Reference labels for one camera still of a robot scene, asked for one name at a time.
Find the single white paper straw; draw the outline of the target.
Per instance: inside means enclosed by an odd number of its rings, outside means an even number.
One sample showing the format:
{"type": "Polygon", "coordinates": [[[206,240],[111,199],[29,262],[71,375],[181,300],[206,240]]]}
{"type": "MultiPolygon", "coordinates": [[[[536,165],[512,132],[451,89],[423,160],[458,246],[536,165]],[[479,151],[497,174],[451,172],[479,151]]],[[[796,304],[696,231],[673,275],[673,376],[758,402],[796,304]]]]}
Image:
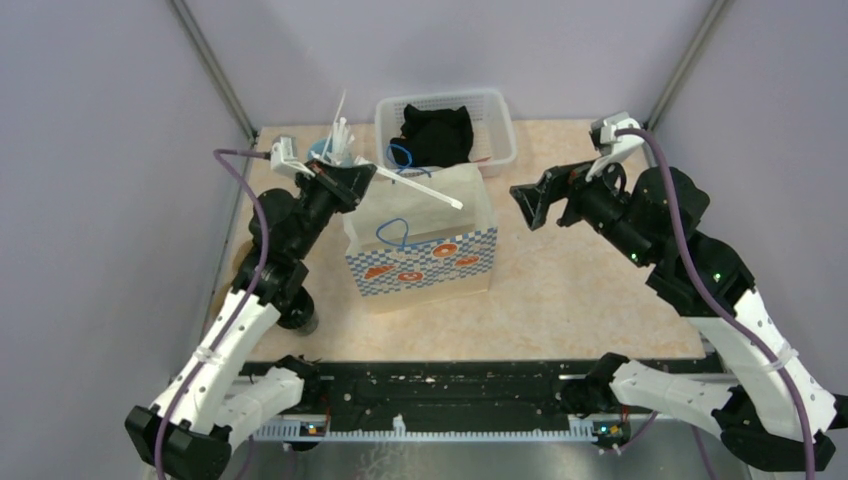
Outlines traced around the single white paper straw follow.
{"type": "Polygon", "coordinates": [[[464,208],[464,204],[463,204],[460,200],[457,200],[457,199],[455,199],[455,198],[453,198],[453,197],[450,197],[450,196],[445,195],[445,194],[443,194],[443,193],[441,193],[441,192],[438,192],[438,191],[436,191],[436,190],[434,190],[434,189],[431,189],[431,188],[429,188],[429,187],[427,187],[427,186],[425,186],[425,185],[422,185],[422,184],[420,184],[420,183],[417,183],[417,182],[415,182],[415,181],[413,181],[413,180],[411,180],[411,179],[408,179],[408,178],[405,178],[405,177],[403,177],[403,176],[401,176],[401,175],[399,175],[399,174],[396,174],[395,172],[390,171],[390,170],[388,170],[387,168],[384,168],[384,167],[382,167],[382,166],[376,165],[376,164],[374,164],[373,162],[371,162],[371,161],[369,161],[369,160],[366,160],[366,159],[365,159],[364,157],[362,157],[362,156],[357,156],[357,157],[353,160],[353,164],[354,164],[355,166],[373,166],[373,167],[375,167],[375,168],[376,168],[376,173],[377,173],[377,174],[379,174],[379,175],[381,175],[381,176],[383,176],[383,177],[385,177],[385,178],[388,178],[389,180],[392,180],[392,181],[396,181],[396,182],[400,182],[400,183],[402,183],[402,184],[405,184],[406,186],[408,186],[408,187],[410,187],[410,188],[413,188],[414,190],[417,190],[417,191],[419,191],[419,192],[421,192],[421,193],[423,193],[423,194],[425,194],[425,195],[428,195],[428,196],[430,196],[430,197],[432,197],[432,198],[435,198],[435,199],[437,199],[437,200],[439,200],[439,201],[442,201],[442,202],[444,202],[444,203],[449,204],[449,205],[450,205],[452,208],[454,208],[454,209],[462,210],[462,209],[464,208]]]}

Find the checkered paper takeout bag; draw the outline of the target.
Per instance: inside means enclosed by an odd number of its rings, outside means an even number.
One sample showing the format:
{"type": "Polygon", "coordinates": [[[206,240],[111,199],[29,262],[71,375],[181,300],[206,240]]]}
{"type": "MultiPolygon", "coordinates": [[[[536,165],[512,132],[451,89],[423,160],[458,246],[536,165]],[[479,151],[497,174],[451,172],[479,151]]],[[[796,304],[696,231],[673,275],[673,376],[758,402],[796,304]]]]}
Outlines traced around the checkered paper takeout bag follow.
{"type": "Polygon", "coordinates": [[[462,210],[379,174],[342,217],[345,260],[366,308],[386,313],[485,292],[495,263],[498,221],[471,163],[405,178],[460,200],[462,210]]]}

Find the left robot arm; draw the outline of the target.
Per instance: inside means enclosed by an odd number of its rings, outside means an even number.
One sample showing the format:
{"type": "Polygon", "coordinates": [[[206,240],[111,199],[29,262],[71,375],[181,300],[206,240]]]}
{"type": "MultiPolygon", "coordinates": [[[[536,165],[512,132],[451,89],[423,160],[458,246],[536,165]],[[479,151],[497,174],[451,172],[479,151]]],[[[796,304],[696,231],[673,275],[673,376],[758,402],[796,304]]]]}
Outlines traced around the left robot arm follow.
{"type": "Polygon", "coordinates": [[[158,478],[218,479],[233,452],[273,416],[317,407],[321,388],[309,379],[314,369],[291,355],[243,392],[229,391],[267,330],[282,318],[295,328],[307,324],[305,257],[335,214],[359,206],[376,173],[369,162],[339,167],[312,160],[296,175],[297,196],[284,189],[258,195],[242,185],[253,205],[254,250],[177,377],[125,420],[136,451],[158,478]]]}

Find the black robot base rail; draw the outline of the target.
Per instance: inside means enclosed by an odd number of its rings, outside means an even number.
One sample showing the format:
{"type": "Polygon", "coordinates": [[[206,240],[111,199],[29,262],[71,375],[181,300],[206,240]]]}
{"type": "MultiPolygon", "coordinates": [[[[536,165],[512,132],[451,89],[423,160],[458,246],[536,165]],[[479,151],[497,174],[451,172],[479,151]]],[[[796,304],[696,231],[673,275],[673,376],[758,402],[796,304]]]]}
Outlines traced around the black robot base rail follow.
{"type": "Polygon", "coordinates": [[[634,443],[664,415],[643,407],[569,412],[591,360],[319,361],[300,403],[264,422],[256,442],[634,443]]]}

